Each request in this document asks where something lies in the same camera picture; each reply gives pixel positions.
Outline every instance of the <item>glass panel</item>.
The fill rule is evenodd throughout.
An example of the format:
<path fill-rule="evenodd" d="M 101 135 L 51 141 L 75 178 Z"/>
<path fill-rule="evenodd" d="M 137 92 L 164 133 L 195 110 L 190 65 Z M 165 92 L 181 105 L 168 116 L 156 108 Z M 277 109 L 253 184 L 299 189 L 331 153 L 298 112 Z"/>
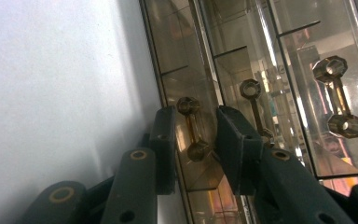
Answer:
<path fill-rule="evenodd" d="M 225 105 L 239 109 L 258 130 L 270 130 L 275 147 L 297 154 L 310 166 L 283 62 L 276 58 L 269 38 L 266 4 L 245 2 L 200 1 Z M 261 88 L 256 110 L 252 101 L 241 95 L 241 84 L 249 79 Z"/>
<path fill-rule="evenodd" d="M 343 121 L 333 117 L 351 117 L 349 124 L 353 116 L 358 118 L 358 24 L 352 1 L 270 3 L 316 175 L 358 175 L 358 137 L 347 136 L 348 127 L 340 127 Z M 307 24 L 309 27 L 297 29 Z M 321 80 L 314 66 L 336 55 L 345 60 L 348 69 L 340 73 L 340 78 Z"/>
<path fill-rule="evenodd" d="M 241 222 L 236 198 L 224 177 L 215 190 L 188 194 L 195 223 L 237 224 Z"/>

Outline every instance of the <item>brass door handle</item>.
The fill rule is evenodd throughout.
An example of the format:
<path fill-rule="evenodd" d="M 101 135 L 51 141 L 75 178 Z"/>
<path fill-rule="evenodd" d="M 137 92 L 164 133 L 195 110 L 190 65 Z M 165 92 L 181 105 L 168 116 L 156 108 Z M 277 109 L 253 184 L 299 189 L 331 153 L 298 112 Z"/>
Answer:
<path fill-rule="evenodd" d="M 251 102 L 252 111 L 255 117 L 255 126 L 258 133 L 264 138 L 266 147 L 274 146 L 274 134 L 267 128 L 263 128 L 260 113 L 257 107 L 257 99 L 261 94 L 260 83 L 254 79 L 246 79 L 240 85 L 241 96 Z"/>
<path fill-rule="evenodd" d="M 316 80 L 327 88 L 334 115 L 327 121 L 330 132 L 346 138 L 358 137 L 358 117 L 351 113 L 341 77 L 348 70 L 345 59 L 332 56 L 317 62 L 313 68 Z"/>
<path fill-rule="evenodd" d="M 200 102 L 193 97 L 182 97 L 176 104 L 179 113 L 185 116 L 188 134 L 190 135 L 190 146 L 187 148 L 187 156 L 192 161 L 202 161 L 209 150 L 209 144 L 202 140 L 197 132 L 197 112 L 200 110 Z"/>

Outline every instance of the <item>white wall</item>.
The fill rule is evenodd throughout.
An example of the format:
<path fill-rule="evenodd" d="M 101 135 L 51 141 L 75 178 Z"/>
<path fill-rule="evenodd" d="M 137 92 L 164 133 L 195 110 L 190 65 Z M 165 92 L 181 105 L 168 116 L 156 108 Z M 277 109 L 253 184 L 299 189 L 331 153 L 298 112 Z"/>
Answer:
<path fill-rule="evenodd" d="M 137 0 L 0 1 L 0 223 L 112 175 L 159 108 Z"/>

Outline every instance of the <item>bolt hole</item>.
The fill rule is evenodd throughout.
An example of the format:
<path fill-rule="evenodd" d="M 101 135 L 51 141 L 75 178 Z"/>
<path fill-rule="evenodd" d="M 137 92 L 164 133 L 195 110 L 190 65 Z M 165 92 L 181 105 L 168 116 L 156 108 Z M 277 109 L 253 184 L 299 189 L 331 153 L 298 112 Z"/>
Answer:
<path fill-rule="evenodd" d="M 159 139 L 161 139 L 161 140 L 165 140 L 165 139 L 168 138 L 168 136 L 165 135 L 165 134 L 160 134 L 159 136 L 157 136 L 157 138 L 159 138 Z"/>
<path fill-rule="evenodd" d="M 139 160 L 143 160 L 144 158 L 146 158 L 146 153 L 142 150 L 137 150 L 131 153 L 131 159 L 139 161 Z"/>
<path fill-rule="evenodd" d="M 281 161 L 288 161 L 290 159 L 290 156 L 285 152 L 272 151 L 272 155 Z"/>
<path fill-rule="evenodd" d="M 127 223 L 135 219 L 135 214 L 132 211 L 124 212 L 120 215 L 120 222 Z"/>
<path fill-rule="evenodd" d="M 336 221 L 330 217 L 329 215 L 325 214 L 325 213 L 321 213 L 319 214 L 319 219 L 326 224 L 335 224 Z"/>

